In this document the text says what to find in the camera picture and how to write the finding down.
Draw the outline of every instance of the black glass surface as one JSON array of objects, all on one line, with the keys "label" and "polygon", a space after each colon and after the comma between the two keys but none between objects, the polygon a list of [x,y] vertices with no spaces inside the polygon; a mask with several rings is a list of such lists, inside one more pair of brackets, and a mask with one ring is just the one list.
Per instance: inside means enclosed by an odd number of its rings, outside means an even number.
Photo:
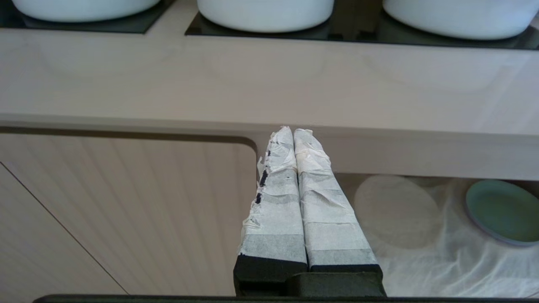
[{"label": "black glass surface", "polygon": [[539,30],[531,26],[516,37],[502,40],[481,41],[444,37],[396,21],[384,12],[382,0],[336,0],[334,11],[326,22],[308,30],[290,33],[237,31],[219,26],[199,13],[185,34],[515,50],[539,49]]},{"label": "black glass surface", "polygon": [[33,30],[146,33],[174,1],[161,0],[148,10],[118,19],[99,22],[61,23],[28,17],[18,11],[11,0],[0,0],[0,27]]}]

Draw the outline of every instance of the white bowl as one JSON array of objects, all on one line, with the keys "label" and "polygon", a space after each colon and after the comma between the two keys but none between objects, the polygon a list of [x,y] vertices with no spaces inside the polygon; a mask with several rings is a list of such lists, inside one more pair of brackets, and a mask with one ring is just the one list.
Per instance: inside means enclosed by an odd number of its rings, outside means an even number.
[{"label": "white bowl", "polygon": [[420,30],[465,39],[505,39],[522,33],[539,0],[384,0],[393,18]]},{"label": "white bowl", "polygon": [[334,0],[198,0],[207,19],[235,30],[291,32],[326,21]]},{"label": "white bowl", "polygon": [[160,0],[13,0],[19,11],[53,22],[93,22],[121,18],[151,8]]}]

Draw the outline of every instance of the cabinet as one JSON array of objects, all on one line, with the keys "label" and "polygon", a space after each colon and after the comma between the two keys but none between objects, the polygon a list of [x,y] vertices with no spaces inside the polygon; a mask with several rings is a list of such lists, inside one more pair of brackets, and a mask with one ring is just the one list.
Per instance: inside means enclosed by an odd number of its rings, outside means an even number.
[{"label": "cabinet", "polygon": [[53,293],[125,294],[3,166],[0,197],[0,302]]},{"label": "cabinet", "polygon": [[234,294],[251,147],[0,134],[0,159],[127,293]]}]

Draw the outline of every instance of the wood grain cabinet door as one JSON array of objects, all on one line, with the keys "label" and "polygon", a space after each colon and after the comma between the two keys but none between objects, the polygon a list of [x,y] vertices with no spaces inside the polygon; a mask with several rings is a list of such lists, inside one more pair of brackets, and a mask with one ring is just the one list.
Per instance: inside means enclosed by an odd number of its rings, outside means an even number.
[{"label": "wood grain cabinet door", "polygon": [[125,294],[0,165],[0,302],[62,293]]},{"label": "wood grain cabinet door", "polygon": [[234,295],[251,147],[0,134],[0,159],[129,294]]}]

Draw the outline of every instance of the open drawer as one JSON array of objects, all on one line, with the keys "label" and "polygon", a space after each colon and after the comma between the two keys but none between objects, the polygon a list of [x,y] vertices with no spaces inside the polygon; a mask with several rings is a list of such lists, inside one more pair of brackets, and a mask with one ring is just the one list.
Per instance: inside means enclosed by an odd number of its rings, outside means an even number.
[{"label": "open drawer", "polygon": [[[468,216],[465,194],[479,179],[386,175],[366,184],[370,176],[336,174],[388,296],[539,298],[539,246],[498,241]],[[539,194],[539,182],[509,182]],[[394,199],[379,195],[384,187]]]}]

